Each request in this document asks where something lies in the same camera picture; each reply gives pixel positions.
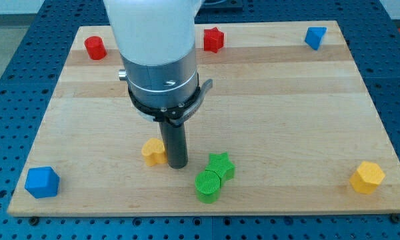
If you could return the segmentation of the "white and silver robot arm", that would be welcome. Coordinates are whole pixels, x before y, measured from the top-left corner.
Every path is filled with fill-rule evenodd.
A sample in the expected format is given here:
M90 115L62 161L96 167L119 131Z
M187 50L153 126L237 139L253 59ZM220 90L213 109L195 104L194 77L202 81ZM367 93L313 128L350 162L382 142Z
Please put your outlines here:
M151 108L186 102L198 86L195 16L203 0L106 0L131 95Z

